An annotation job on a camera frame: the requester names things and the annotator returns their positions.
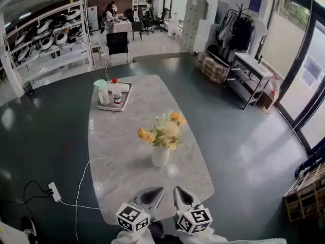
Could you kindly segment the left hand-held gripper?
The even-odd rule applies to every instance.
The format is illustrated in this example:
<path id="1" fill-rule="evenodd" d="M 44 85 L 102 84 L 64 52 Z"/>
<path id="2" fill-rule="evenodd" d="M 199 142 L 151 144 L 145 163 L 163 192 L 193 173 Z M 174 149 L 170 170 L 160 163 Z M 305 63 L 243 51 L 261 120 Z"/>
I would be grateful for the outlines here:
<path id="1" fill-rule="evenodd" d="M 138 232 L 155 220 L 154 212 L 164 195 L 163 187 L 150 187 L 139 190 L 116 212 L 117 223 L 130 232 Z"/>

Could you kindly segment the white ribbed vase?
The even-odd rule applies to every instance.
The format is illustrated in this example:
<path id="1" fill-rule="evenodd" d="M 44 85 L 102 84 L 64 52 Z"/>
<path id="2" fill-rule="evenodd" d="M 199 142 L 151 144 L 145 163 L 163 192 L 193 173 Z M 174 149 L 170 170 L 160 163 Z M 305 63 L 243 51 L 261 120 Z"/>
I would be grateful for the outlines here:
<path id="1" fill-rule="evenodd" d="M 170 149 L 168 147 L 154 146 L 152 163 L 157 168 L 164 167 L 170 157 Z"/>

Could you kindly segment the yellow flowers bouquet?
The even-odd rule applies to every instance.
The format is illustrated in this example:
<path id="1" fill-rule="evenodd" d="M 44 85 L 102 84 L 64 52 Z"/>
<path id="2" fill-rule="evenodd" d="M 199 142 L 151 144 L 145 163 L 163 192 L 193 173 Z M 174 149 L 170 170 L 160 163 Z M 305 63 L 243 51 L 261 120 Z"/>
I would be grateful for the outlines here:
<path id="1" fill-rule="evenodd" d="M 180 130 L 187 124 L 181 112 L 167 112 L 155 118 L 151 129 L 139 128 L 138 137 L 154 147 L 175 151 L 180 144 Z"/>

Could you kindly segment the person's right forearm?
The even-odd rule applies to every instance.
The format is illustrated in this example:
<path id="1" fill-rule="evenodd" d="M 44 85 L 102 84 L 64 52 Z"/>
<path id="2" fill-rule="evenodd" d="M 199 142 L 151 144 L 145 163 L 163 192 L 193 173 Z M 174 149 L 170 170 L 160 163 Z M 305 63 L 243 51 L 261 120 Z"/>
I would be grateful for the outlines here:
<path id="1" fill-rule="evenodd" d="M 210 227 L 194 234 L 187 234 L 184 230 L 179 229 L 176 231 L 176 235 L 183 244 L 287 244 L 286 239 L 283 238 L 228 241 L 225 237 L 215 235 L 214 229 Z"/>

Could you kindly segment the wooden crate shelf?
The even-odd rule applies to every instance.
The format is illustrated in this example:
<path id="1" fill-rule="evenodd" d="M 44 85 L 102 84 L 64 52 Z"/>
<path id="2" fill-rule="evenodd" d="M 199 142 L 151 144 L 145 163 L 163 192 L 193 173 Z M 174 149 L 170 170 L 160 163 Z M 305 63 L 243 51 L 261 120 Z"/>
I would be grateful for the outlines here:
<path id="1" fill-rule="evenodd" d="M 325 215 L 325 162 L 297 179 L 283 202 L 290 222 Z"/>

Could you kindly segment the white side table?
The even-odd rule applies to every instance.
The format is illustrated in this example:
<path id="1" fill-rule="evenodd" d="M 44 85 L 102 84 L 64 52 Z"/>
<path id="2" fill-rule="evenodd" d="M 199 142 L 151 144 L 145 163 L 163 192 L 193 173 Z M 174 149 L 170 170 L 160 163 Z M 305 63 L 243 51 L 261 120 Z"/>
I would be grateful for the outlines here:
<path id="1" fill-rule="evenodd" d="M 0 244 L 30 244 L 27 235 L 0 222 Z"/>

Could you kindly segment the white rolled towel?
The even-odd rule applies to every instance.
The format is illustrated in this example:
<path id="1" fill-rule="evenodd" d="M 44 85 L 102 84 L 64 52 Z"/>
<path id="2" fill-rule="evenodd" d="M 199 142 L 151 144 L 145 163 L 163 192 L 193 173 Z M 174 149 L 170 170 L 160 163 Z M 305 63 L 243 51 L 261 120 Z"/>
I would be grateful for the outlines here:
<path id="1" fill-rule="evenodd" d="M 130 90 L 130 85 L 128 83 L 109 83 L 107 84 L 107 90 L 112 92 L 115 88 L 119 88 L 122 93 L 128 93 Z"/>

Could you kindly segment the grey side shelf table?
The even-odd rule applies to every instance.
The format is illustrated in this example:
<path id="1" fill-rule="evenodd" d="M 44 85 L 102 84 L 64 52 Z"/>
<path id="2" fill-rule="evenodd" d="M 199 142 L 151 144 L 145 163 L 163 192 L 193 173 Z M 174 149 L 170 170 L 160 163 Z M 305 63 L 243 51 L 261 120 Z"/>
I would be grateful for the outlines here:
<path id="1" fill-rule="evenodd" d="M 256 105 L 273 76 L 251 55 L 236 52 L 225 84 L 244 101 L 244 110 Z"/>

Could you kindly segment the black mesh chair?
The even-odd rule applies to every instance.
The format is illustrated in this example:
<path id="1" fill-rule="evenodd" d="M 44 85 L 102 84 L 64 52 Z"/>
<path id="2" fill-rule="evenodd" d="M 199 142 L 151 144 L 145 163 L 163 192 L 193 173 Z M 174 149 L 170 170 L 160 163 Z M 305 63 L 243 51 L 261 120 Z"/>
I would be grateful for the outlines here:
<path id="1" fill-rule="evenodd" d="M 128 62 L 128 33 L 117 32 L 106 34 L 106 45 L 108 47 L 109 57 L 115 54 L 126 54 L 126 61 Z"/>

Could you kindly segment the white metal shelving rack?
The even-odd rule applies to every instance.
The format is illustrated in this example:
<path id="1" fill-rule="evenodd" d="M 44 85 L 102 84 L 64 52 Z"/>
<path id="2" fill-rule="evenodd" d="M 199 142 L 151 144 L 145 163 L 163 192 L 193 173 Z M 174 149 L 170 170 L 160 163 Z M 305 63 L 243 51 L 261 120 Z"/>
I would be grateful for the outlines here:
<path id="1" fill-rule="evenodd" d="M 82 34 L 76 38 L 75 43 L 66 44 L 62 48 L 48 52 L 33 51 L 31 57 L 20 65 L 14 63 L 12 58 L 11 45 L 15 43 L 17 36 L 40 22 L 48 19 L 54 19 L 60 14 L 67 14 L 73 9 L 81 11 Z M 73 3 L 59 6 L 44 14 L 41 14 L 20 27 L 14 27 L 10 32 L 4 35 L 5 45 L 8 48 L 10 63 L 13 70 L 23 81 L 31 81 L 45 75 L 62 66 L 71 65 L 75 62 L 88 64 L 90 70 L 93 70 L 93 53 L 91 47 L 87 0 L 76 0 Z"/>

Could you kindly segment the stacked white boxes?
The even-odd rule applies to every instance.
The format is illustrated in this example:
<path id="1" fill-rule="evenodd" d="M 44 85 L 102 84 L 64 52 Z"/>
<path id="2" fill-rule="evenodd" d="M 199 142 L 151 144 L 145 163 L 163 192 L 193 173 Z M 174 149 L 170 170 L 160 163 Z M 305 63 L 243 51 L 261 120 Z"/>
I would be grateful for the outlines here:
<path id="1" fill-rule="evenodd" d="M 211 23 L 208 20 L 200 20 L 198 32 L 194 41 L 193 51 L 195 53 L 204 52 L 210 45 L 217 44 L 217 34 L 220 24 Z"/>

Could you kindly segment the table with white cloth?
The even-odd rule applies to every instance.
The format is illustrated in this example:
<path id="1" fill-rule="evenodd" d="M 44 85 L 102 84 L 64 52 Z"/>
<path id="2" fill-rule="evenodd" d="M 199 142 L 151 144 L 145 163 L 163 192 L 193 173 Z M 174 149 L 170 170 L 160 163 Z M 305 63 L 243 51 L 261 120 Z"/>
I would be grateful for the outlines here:
<path id="1" fill-rule="evenodd" d="M 114 22 L 113 23 L 113 32 L 114 33 L 120 33 L 120 32 L 126 32 L 128 41 L 130 42 L 132 40 L 132 24 L 129 20 L 127 21 L 121 21 L 121 22 Z"/>

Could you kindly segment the black office chair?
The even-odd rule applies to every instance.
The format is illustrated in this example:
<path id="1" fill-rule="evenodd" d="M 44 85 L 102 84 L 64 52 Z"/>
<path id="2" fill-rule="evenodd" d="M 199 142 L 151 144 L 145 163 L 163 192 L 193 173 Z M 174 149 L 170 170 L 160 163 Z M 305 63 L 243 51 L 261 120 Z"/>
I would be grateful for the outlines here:
<path id="1" fill-rule="evenodd" d="M 160 17 L 155 16 L 156 19 L 151 22 L 154 25 L 154 27 L 151 28 L 152 32 L 154 32 L 155 30 L 159 30 L 160 32 L 165 30 L 163 25 L 165 24 L 166 10 L 167 10 L 166 8 L 163 8 L 161 16 Z"/>
<path id="2" fill-rule="evenodd" d="M 149 28 L 152 27 L 152 24 L 144 17 L 142 11 L 138 11 L 138 19 L 143 23 L 143 32 L 149 34 Z"/>

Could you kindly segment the white bookcase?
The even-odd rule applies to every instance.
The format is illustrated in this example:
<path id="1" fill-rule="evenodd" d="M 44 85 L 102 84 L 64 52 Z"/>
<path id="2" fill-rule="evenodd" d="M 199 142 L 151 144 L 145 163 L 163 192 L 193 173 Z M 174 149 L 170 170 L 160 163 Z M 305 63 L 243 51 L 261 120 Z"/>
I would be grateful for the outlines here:
<path id="1" fill-rule="evenodd" d="M 146 11 L 148 0 L 132 0 L 133 11 Z"/>

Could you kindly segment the blue wall poster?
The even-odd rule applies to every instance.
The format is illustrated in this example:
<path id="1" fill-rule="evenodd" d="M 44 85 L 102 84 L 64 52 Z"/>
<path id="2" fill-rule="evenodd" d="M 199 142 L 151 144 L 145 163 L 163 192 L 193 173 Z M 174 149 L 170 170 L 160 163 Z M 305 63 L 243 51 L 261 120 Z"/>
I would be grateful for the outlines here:
<path id="1" fill-rule="evenodd" d="M 262 5 L 262 0 L 250 0 L 248 10 L 258 13 Z"/>

